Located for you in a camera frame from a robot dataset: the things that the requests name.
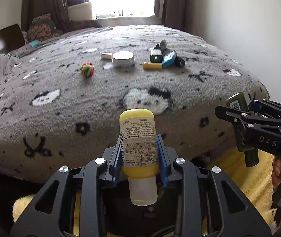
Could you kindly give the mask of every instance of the yellow blanket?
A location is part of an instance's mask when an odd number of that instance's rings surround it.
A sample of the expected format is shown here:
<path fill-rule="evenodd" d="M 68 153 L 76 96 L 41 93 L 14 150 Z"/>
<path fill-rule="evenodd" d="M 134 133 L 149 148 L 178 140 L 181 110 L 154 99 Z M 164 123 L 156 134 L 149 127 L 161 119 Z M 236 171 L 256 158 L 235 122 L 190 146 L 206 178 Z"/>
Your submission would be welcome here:
<path fill-rule="evenodd" d="M 246 167 L 244 154 L 234 148 L 210 163 L 210 167 L 219 166 L 237 184 L 243 193 L 252 202 L 261 216 L 271 225 L 275 210 L 271 210 L 273 186 L 271 184 L 272 172 L 271 154 L 259 151 L 259 164 L 254 167 Z M 15 201 L 13 206 L 14 221 L 22 214 L 34 196 L 29 195 Z M 77 193 L 75 216 L 74 216 L 74 235 L 79 236 L 79 207 L 80 193 Z"/>

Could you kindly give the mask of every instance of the bed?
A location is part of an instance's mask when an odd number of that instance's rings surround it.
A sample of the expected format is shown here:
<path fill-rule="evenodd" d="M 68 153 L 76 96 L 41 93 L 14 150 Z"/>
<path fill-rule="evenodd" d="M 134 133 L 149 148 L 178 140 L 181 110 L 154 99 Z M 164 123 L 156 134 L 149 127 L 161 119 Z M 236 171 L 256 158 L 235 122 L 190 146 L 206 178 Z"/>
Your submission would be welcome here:
<path fill-rule="evenodd" d="M 149 50 L 166 39 L 184 68 L 145 71 Z M 116 68 L 100 52 L 128 50 L 135 65 Z M 80 67 L 93 62 L 95 74 Z M 238 91 L 269 99 L 258 78 L 202 38 L 161 25 L 89 29 L 36 49 L 0 54 L 0 173 L 45 182 L 60 166 L 101 156 L 119 135 L 119 116 L 147 108 L 157 133 L 186 159 L 236 145 L 231 124 L 214 114 Z"/>

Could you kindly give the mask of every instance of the yellow bottle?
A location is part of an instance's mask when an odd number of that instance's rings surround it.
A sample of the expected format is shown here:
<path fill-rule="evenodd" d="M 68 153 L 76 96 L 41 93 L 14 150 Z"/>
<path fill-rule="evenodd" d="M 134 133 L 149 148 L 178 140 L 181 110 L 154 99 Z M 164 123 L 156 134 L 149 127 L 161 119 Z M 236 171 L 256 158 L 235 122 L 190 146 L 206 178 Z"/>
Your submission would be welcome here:
<path fill-rule="evenodd" d="M 131 201 L 148 206 L 157 201 L 159 171 L 154 114 L 146 109 L 124 111 L 119 117 L 124 173 Z"/>

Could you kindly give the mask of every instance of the metal bolt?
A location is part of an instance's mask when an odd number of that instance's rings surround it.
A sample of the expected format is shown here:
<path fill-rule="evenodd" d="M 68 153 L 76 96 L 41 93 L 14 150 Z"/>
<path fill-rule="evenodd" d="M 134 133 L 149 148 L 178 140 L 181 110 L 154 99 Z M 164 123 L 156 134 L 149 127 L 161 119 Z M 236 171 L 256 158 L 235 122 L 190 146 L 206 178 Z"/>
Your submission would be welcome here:
<path fill-rule="evenodd" d="M 178 164 L 184 164 L 185 159 L 183 159 L 183 158 L 176 158 L 176 162 L 177 162 Z"/>
<path fill-rule="evenodd" d="M 59 168 L 59 172 L 61 172 L 61 173 L 66 173 L 68 170 L 69 170 L 69 167 L 67 167 L 67 166 L 61 166 Z"/>
<path fill-rule="evenodd" d="M 104 162 L 105 162 L 105 158 L 96 158 L 95 160 L 94 160 L 94 162 L 95 163 L 97 163 L 97 164 L 103 164 Z"/>
<path fill-rule="evenodd" d="M 220 167 L 218 167 L 218 166 L 214 166 L 214 167 L 212 167 L 212 171 L 213 171 L 214 173 L 220 173 L 220 172 L 221 172 L 221 169 L 220 169 Z"/>

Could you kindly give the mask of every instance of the colorful ball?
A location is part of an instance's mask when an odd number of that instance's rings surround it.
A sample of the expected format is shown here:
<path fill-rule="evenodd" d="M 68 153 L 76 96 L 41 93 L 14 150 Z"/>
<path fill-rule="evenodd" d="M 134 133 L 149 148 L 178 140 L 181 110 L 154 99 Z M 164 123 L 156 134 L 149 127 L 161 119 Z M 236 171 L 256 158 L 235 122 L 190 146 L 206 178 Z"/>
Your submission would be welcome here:
<path fill-rule="evenodd" d="M 81 66 L 81 73 L 85 77 L 91 77 L 94 74 L 94 66 L 93 66 L 92 62 L 84 63 Z"/>

